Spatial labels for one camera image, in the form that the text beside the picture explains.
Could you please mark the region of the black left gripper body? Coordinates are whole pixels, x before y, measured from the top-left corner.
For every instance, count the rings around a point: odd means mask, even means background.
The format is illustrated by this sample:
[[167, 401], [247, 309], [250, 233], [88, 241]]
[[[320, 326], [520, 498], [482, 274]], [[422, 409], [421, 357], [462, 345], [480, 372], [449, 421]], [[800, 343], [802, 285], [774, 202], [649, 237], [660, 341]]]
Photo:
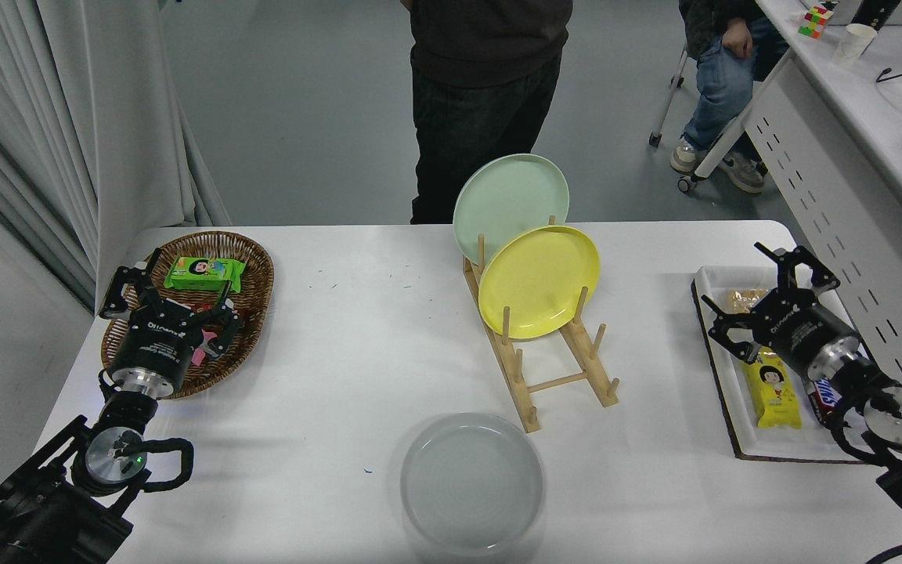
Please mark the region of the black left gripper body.
[[128, 369], [158, 374], [166, 381], [186, 377], [203, 330], [193, 322], [194, 311], [182, 305], [146, 305], [130, 315], [128, 334], [110, 364], [110, 376]]

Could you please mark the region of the seated person's hand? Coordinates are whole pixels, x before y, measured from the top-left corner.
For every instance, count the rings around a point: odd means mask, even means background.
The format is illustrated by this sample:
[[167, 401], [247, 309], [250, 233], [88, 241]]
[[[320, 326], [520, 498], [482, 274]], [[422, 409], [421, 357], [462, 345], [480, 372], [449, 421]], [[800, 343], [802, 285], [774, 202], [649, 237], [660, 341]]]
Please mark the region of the seated person's hand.
[[752, 54], [754, 54], [754, 39], [752, 39], [752, 33], [749, 31], [748, 22], [741, 17], [727, 20], [722, 36], [722, 44], [738, 60], [751, 58]]

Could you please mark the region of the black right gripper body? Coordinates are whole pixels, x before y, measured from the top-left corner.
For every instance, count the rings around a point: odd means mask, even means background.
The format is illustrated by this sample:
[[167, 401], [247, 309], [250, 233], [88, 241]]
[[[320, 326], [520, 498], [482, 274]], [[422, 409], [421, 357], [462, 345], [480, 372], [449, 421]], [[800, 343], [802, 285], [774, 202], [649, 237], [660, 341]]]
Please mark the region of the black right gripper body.
[[756, 304], [756, 342], [804, 376], [835, 376], [859, 356], [857, 332], [817, 300], [767, 296]]

